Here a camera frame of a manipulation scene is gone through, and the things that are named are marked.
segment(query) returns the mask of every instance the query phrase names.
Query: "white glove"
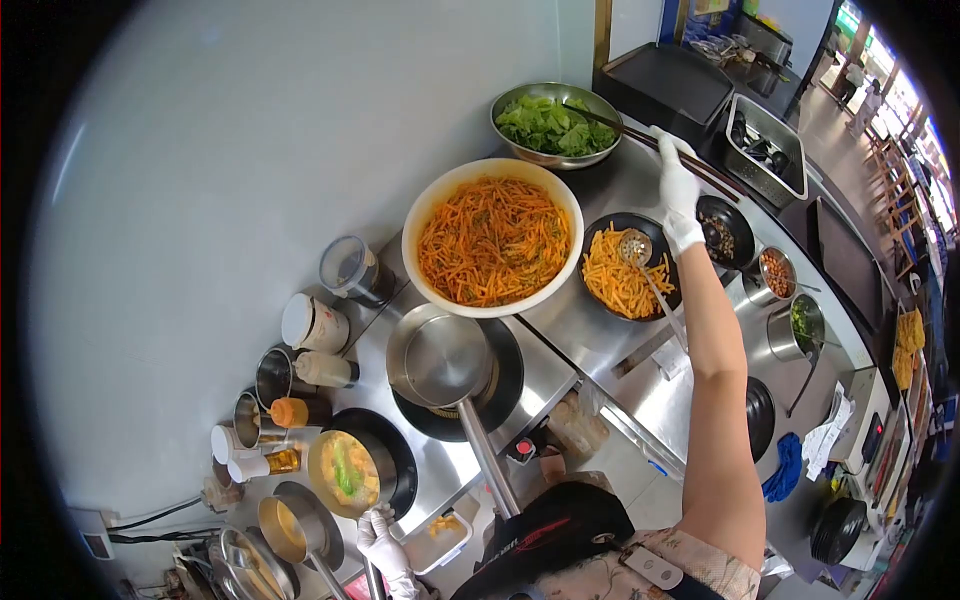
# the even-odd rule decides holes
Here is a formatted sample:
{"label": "white glove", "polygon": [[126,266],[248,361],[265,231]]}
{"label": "white glove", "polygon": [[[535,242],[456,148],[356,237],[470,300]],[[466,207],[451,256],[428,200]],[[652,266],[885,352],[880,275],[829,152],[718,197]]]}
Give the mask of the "white glove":
{"label": "white glove", "polygon": [[663,234],[674,260],[697,242],[704,242],[704,230],[697,221],[700,181],[680,163],[677,151],[696,157],[690,145],[675,135],[654,126],[650,133],[660,143],[663,173],[660,175],[660,201],[666,208]]}
{"label": "white glove", "polygon": [[394,600],[414,600],[418,591],[410,559],[390,533],[389,521],[394,512],[389,504],[377,504],[360,516],[357,550],[383,573]]}

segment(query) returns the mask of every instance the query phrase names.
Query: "lettuce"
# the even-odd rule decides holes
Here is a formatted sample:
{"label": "lettuce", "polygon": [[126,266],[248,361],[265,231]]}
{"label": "lettuce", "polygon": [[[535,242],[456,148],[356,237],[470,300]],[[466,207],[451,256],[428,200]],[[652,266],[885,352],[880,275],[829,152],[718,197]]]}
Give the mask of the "lettuce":
{"label": "lettuce", "polygon": [[[583,100],[567,102],[588,110]],[[559,100],[541,96],[522,96],[512,101],[494,123],[507,139],[547,155],[592,155],[610,148],[616,140],[616,134],[606,125],[567,110]]]}

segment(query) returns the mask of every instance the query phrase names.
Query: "blue cloth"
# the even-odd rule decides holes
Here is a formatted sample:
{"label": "blue cloth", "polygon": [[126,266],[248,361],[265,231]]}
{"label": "blue cloth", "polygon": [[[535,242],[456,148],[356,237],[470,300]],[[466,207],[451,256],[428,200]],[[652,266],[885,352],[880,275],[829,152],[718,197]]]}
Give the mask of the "blue cloth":
{"label": "blue cloth", "polygon": [[763,482],[763,497],[767,502],[780,502],[785,499],[800,481],[800,471],[804,467],[804,459],[800,456],[800,438],[790,432],[777,442],[777,456],[780,466],[777,472],[770,475],[770,479]]}

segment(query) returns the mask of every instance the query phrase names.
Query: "person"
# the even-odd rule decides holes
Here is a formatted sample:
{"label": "person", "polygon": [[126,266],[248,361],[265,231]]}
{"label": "person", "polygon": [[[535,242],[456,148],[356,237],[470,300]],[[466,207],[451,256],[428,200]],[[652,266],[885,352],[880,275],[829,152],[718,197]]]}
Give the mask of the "person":
{"label": "person", "polygon": [[837,102],[843,106],[848,105],[853,94],[863,85],[865,77],[863,73],[863,60],[857,60],[857,62],[851,63],[847,67],[847,79],[844,80],[843,87],[840,88],[840,95],[837,97]]}
{"label": "person", "polygon": [[857,109],[856,115],[847,123],[847,129],[853,137],[860,137],[867,130],[867,125],[874,120],[876,112],[880,110],[883,104],[883,96],[880,95],[880,81],[874,79],[870,87],[867,88],[867,97],[863,99],[863,104]]}
{"label": "person", "polygon": [[830,29],[827,43],[823,46],[823,55],[820,57],[820,62],[817,63],[817,68],[813,70],[813,78],[810,80],[812,84],[818,84],[834,64],[839,64],[837,61],[837,50],[839,48],[840,27],[834,24]]}
{"label": "person", "polygon": [[[635,531],[602,482],[555,472],[519,516],[494,520],[482,566],[451,600],[517,593],[550,600],[756,597],[766,517],[743,401],[746,352],[694,214],[699,183],[678,150],[695,155],[679,138],[651,129],[660,145],[663,232],[684,290],[693,370],[683,517],[675,527]],[[395,600],[426,600],[390,534],[390,514],[374,508],[361,517],[357,548],[382,571]]]}

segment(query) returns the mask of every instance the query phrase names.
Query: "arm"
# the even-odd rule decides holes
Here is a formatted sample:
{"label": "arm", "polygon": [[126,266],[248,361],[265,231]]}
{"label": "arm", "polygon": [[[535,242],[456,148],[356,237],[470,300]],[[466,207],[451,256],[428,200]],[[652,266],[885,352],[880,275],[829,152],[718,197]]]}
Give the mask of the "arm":
{"label": "arm", "polygon": [[678,529],[759,570],[766,516],[747,431],[747,357],[740,325],[704,246],[696,178],[677,157],[689,146],[654,128],[663,175],[663,232],[677,260],[693,367],[684,517]]}

